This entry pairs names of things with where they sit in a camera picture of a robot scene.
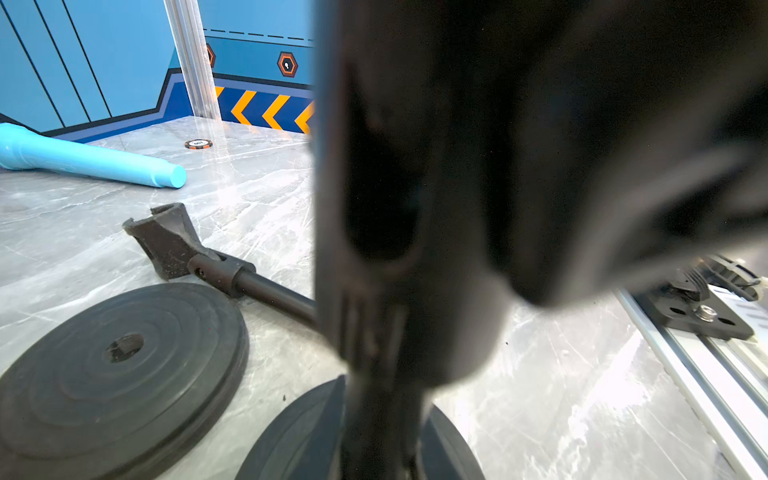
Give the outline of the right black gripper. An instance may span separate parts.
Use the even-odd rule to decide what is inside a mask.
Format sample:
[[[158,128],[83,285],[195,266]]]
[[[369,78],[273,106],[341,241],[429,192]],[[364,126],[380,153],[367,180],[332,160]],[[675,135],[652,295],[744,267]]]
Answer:
[[[767,236],[767,5],[558,3],[508,139],[504,271],[560,306]]]

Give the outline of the black stand pole with clip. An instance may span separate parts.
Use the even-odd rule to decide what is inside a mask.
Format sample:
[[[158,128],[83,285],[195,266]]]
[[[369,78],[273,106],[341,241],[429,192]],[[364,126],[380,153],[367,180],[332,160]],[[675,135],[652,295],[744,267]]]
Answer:
[[[342,479],[421,477],[432,393],[480,370],[508,308],[465,1],[317,11],[316,290],[348,366]]]

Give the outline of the black round stand base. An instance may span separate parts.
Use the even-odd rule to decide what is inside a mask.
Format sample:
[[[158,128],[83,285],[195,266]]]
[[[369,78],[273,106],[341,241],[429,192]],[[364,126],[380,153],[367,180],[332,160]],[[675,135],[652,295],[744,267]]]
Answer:
[[[290,403],[266,428],[237,473],[239,479],[483,479],[481,466],[450,419],[432,405],[417,437],[402,448],[392,428],[384,439],[355,443],[345,435],[345,376]]]

